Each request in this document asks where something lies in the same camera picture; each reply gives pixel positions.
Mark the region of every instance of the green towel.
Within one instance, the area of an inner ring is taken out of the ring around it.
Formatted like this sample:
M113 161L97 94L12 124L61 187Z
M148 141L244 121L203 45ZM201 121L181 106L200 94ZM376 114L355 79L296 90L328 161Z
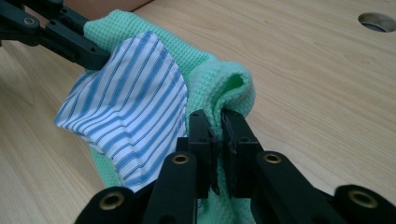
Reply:
M254 104L252 79L244 66L221 62L214 55L194 48L130 12L116 10L84 26L84 35L109 52L121 41L146 31L151 31L161 39L180 68L189 91L186 117L195 110L203 109L215 135L221 140L221 109L228 108L247 116ZM111 161L93 148L91 152L105 186L119 186L120 181ZM205 211L198 216L198 223L254 223L248 199L228 198L221 161L218 172L220 196L209 192L209 198L203 200Z

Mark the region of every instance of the striped cloth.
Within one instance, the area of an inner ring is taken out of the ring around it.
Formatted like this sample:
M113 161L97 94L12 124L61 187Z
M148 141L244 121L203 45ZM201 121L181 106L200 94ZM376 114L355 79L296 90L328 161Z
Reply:
M122 185L136 192L187 136L187 94L174 59L146 32L119 44L101 71L82 75L55 123L110 158Z

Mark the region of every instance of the wood grain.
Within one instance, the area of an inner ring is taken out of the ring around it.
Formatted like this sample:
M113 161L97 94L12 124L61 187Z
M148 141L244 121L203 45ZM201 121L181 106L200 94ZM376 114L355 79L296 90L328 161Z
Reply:
M155 0L136 14L247 67L247 118L317 188L357 184L396 203L395 1ZM0 223L72 223L103 188L86 144L53 124L83 69L41 47L0 48Z

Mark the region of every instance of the white and blue striped shirt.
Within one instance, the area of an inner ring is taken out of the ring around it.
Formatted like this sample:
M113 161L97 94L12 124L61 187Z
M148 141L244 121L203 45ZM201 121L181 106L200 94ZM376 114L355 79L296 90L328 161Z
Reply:
M138 191L187 135L187 94L174 59L147 32L122 42L101 71L82 75L55 123L109 157L123 185Z

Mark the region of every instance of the black clamp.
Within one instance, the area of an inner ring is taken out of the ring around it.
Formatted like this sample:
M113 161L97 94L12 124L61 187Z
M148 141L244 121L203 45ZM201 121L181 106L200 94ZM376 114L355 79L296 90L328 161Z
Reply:
M207 198L209 186L217 187L218 155L230 197L250 198L258 224L396 223L396 207L369 189L347 185L334 196L315 189L286 156L262 149L241 114L224 110L222 124L222 144L211 145L205 113L193 112L189 137L178 139L155 182L138 192L104 189L76 224L196 223L197 199ZM219 145L220 153L213 147Z
M49 22L40 21L24 11L27 6ZM1 40L17 40L28 46L42 45L66 60L84 68L100 70L110 53L83 36L88 20L63 5L63 0L0 0Z

